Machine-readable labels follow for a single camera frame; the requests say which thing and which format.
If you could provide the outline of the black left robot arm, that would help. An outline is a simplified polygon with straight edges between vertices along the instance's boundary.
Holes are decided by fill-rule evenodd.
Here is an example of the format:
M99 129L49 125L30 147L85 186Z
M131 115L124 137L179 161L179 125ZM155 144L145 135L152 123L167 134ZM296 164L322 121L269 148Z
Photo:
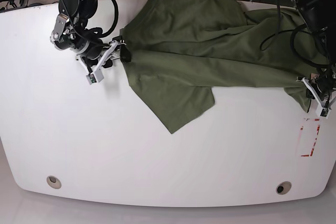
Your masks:
M308 89L307 96L314 98L318 105L317 116L327 118L335 103L335 0L291 0L304 23L295 28L290 37L293 54L304 63L316 68L318 75L302 78ZM314 63L301 56L295 49L295 38L307 29L316 42L317 49L326 57L326 65Z

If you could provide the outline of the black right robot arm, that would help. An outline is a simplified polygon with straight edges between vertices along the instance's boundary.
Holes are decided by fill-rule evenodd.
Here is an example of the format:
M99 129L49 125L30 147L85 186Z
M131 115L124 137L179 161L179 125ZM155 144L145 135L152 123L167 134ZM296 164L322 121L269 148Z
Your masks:
M112 47L112 43L102 41L115 30L119 20L117 1L111 1L114 8L113 23L107 31L103 31L100 27L86 28L98 9L98 0L59 0L59 14L50 40L59 50L74 51L83 60L89 73L93 73L92 67Z

